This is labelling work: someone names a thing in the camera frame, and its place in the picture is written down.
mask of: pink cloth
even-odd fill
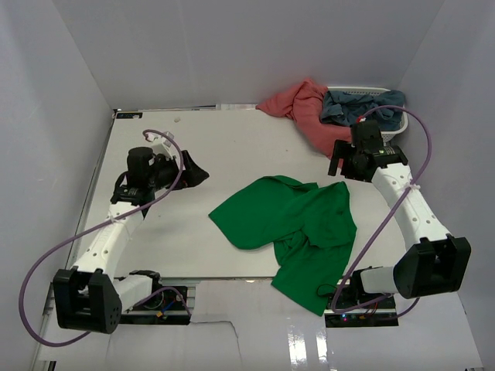
[[[331,157],[336,139],[350,141],[350,129],[319,122],[323,96],[327,90],[327,87],[316,85],[311,79],[305,79],[257,105],[256,109],[270,116],[288,117],[294,120],[311,144],[327,157]]]

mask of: cable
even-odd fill
[[[360,118],[364,118],[367,115],[372,114],[373,112],[375,112],[377,110],[380,110],[382,108],[396,109],[396,110],[400,110],[402,112],[405,112],[406,114],[410,114],[422,126],[423,131],[425,132],[426,142],[427,142],[427,145],[428,145],[428,151],[426,153],[426,158],[425,158],[425,161],[423,162],[423,165],[421,166],[421,168],[418,170],[418,172],[416,173],[416,175],[412,178],[412,180],[410,182],[410,185],[414,185],[419,180],[419,178],[421,177],[421,175],[425,171],[426,167],[428,166],[428,163],[430,162],[430,159],[432,158],[432,136],[430,135],[430,132],[429,132],[428,128],[426,127],[426,125],[423,123],[423,121],[416,114],[410,112],[410,110],[408,110],[408,109],[406,109],[404,107],[394,106],[394,105],[390,105],[390,104],[387,104],[387,105],[384,105],[384,106],[378,106],[378,107],[375,107],[375,108],[370,109],[367,113],[365,113]],[[364,303],[360,303],[359,305],[354,305],[354,306],[349,307],[349,308],[345,308],[345,309],[337,309],[336,308],[337,300],[339,299],[339,296],[342,293],[342,290],[345,287],[345,284],[346,284],[347,280],[349,280],[350,275],[354,272],[354,270],[356,269],[356,267],[359,264],[359,262],[361,261],[361,259],[363,259],[363,256],[366,254],[366,252],[370,249],[370,247],[373,244],[373,242],[380,235],[381,231],[385,228],[385,226],[388,224],[388,222],[392,219],[392,217],[394,216],[395,212],[398,210],[399,206],[402,204],[402,202],[408,196],[408,194],[409,194],[410,191],[411,191],[411,187],[408,187],[408,188],[406,188],[404,190],[404,192],[399,197],[399,199],[397,200],[397,202],[390,209],[390,212],[387,214],[387,216],[385,217],[385,219],[383,220],[383,222],[381,222],[380,226],[378,226],[377,230],[374,231],[373,235],[366,242],[366,244],[364,245],[362,251],[357,256],[356,260],[350,265],[350,268],[347,271],[347,273],[344,275],[344,277],[342,279],[342,282],[337,285],[337,290],[336,290],[335,295],[333,296],[333,300],[332,300],[332,304],[331,304],[331,308],[332,308],[332,311],[334,313],[337,313],[337,314],[347,313],[348,311],[352,311],[354,309],[359,309],[359,308],[366,307],[366,306],[368,306],[370,304],[373,304],[373,303],[378,303],[379,301],[382,301],[382,300],[384,300],[386,298],[389,298],[391,296],[389,294],[384,294],[384,295],[381,295],[378,298],[375,298],[373,300],[366,301]],[[401,313],[400,315],[398,315],[398,317],[400,317],[400,316],[408,313],[410,310],[413,309],[413,307],[414,306],[412,305],[404,313]]]
[[[45,252],[32,265],[32,267],[28,270],[28,273],[26,274],[26,277],[24,277],[24,281],[22,281],[21,289],[19,291],[19,303],[18,303],[18,306],[19,306],[19,315],[21,317],[21,321],[22,321],[22,324],[24,325],[24,328],[31,335],[31,337],[33,339],[35,339],[37,342],[39,342],[40,344],[42,344],[44,346],[50,346],[50,347],[53,347],[53,348],[59,348],[59,347],[62,347],[62,346],[74,344],[75,342],[81,340],[85,336],[88,336],[89,335],[89,332],[85,332],[85,333],[83,333],[83,334],[81,334],[81,335],[79,335],[79,336],[77,336],[77,337],[75,337],[75,338],[73,338],[71,340],[67,340],[66,342],[49,342],[48,340],[45,340],[44,338],[42,338],[41,336],[39,336],[36,333],[36,331],[31,327],[31,325],[29,324],[28,318],[26,317],[26,309],[24,308],[24,297],[26,296],[26,288],[27,288],[27,285],[29,283],[29,280],[31,279],[32,274],[34,273],[34,271],[36,270],[36,268],[39,267],[39,265],[47,257],[49,257],[51,254],[55,253],[56,251],[60,250],[62,247],[66,246],[67,244],[69,244],[71,242],[74,242],[75,240],[79,240],[81,237],[84,237],[84,236],[86,236],[86,235],[94,232],[95,230],[99,230],[100,228],[103,228],[105,226],[109,226],[115,220],[124,219],[124,218],[126,218],[126,217],[128,217],[128,216],[130,216],[130,215],[132,215],[134,213],[138,213],[138,212],[140,212],[140,211],[142,211],[144,209],[149,208],[152,205],[155,205],[156,203],[158,203],[159,201],[161,201],[162,199],[164,199],[165,197],[167,197],[167,195],[169,193],[171,193],[171,191],[173,191],[173,189],[176,187],[177,183],[179,182],[180,176],[183,173],[183,166],[184,166],[184,157],[183,157],[183,154],[182,154],[182,152],[180,150],[180,147],[177,145],[177,143],[174,142],[173,138],[169,137],[166,134],[163,134],[161,131],[157,131],[157,130],[153,130],[153,129],[147,129],[147,130],[144,130],[142,132],[142,134],[145,137],[146,137],[146,134],[148,134],[148,133],[153,133],[153,134],[157,134],[157,135],[163,136],[165,139],[169,140],[170,143],[172,143],[172,145],[176,148],[176,150],[179,153],[179,162],[180,162],[180,164],[179,164],[179,173],[177,174],[177,176],[174,179],[174,181],[173,181],[172,185],[170,186],[170,188],[167,189],[159,198],[154,199],[151,202],[146,203],[143,206],[137,207],[137,208],[135,208],[135,209],[133,209],[131,211],[128,211],[128,212],[123,213],[123,214],[121,214],[119,216],[116,216],[115,218],[113,218],[114,220],[106,220],[103,223],[97,224],[96,226],[92,226],[89,230],[84,230],[83,232],[80,232],[80,233],[76,234],[75,236],[72,236],[71,238],[66,239],[65,241],[59,243],[55,247],[52,247],[47,252]]]
[[[169,308],[175,303],[174,301],[171,301],[166,307],[162,309],[162,314],[164,315],[166,311],[169,310]]]
[[[328,298],[328,297],[332,296],[332,295],[333,295],[333,293],[335,292],[335,291],[334,291],[334,292],[330,292],[330,293],[328,293],[328,294],[320,294],[320,293],[319,293],[319,289],[320,289],[322,286],[332,286],[333,288],[337,289],[337,286],[335,286],[335,285],[333,285],[333,284],[321,284],[321,285],[320,285],[320,286],[318,286],[318,288],[316,289],[316,294],[317,294],[318,296],[320,296],[321,298]]]
[[[412,311],[412,309],[417,305],[419,301],[419,298],[416,298],[412,304],[409,306],[409,308],[407,308],[405,311],[403,311],[402,313],[399,313],[398,315],[394,315],[393,317],[388,317],[388,318],[379,318],[380,321],[392,321],[394,319],[397,319],[397,318],[400,318],[402,317],[403,315],[406,315],[407,313],[409,313],[410,311]]]
[[[180,301],[183,303],[184,309],[186,309],[186,312],[189,315],[189,317],[191,317],[193,315],[193,313],[191,313],[191,310],[189,309],[189,307],[186,305],[186,301],[184,300],[183,295],[179,292],[179,290],[177,290],[176,288],[173,288],[172,286],[164,286],[163,288],[159,288],[155,292],[152,292],[146,298],[138,301],[136,304],[134,304],[134,306],[137,307],[137,306],[141,305],[142,303],[146,303],[149,299],[153,298],[155,295],[158,295],[160,292],[165,291],[165,290],[172,290],[173,292],[175,292],[177,294],[177,296],[179,296]]]
[[[160,302],[157,305],[155,305],[153,308],[147,307],[146,305],[143,305],[143,307],[152,311],[153,309],[157,309],[158,307],[160,307],[162,305],[163,299],[165,299],[165,297],[164,297],[164,294],[162,292],[162,298],[160,299]]]

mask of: green shirt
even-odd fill
[[[266,176],[231,196],[210,218],[239,249],[273,242],[280,269],[271,284],[323,314],[328,298],[316,291],[342,277],[356,236],[346,183],[318,188],[283,175]]]

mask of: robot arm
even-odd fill
[[[392,208],[410,186],[408,160],[398,146],[384,146],[376,122],[353,125],[351,134],[353,144],[336,142],[329,175],[336,174],[342,159],[342,175],[372,182]],[[394,216],[405,240],[405,255],[393,267],[355,271],[351,290],[358,296],[400,293],[404,298],[459,290],[471,252],[466,238],[450,234],[417,186],[411,186]]]
[[[155,192],[168,188],[179,174],[170,155],[170,143],[148,138],[151,147],[133,148],[128,153],[128,171],[119,176],[107,220],[131,212],[155,199]],[[198,186],[209,177],[187,151],[182,151],[184,169],[175,189]],[[152,293],[149,272],[132,272],[114,283],[115,270],[132,233],[146,218],[148,209],[115,220],[98,231],[92,244],[69,269],[60,269],[53,278],[57,320],[61,328],[112,333],[121,313]]]

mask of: white wall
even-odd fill
[[[0,360],[26,370],[35,342],[17,312],[29,267],[73,234],[111,110],[50,0],[0,1]],[[67,250],[27,291],[34,328]]]
[[[112,107],[254,103],[303,77],[396,87],[444,0],[54,0]]]
[[[473,248],[459,296],[487,370],[495,370],[494,35],[495,3],[447,0],[400,86],[433,135],[422,191],[452,234]],[[413,170],[425,156],[423,138],[412,123],[400,140]]]

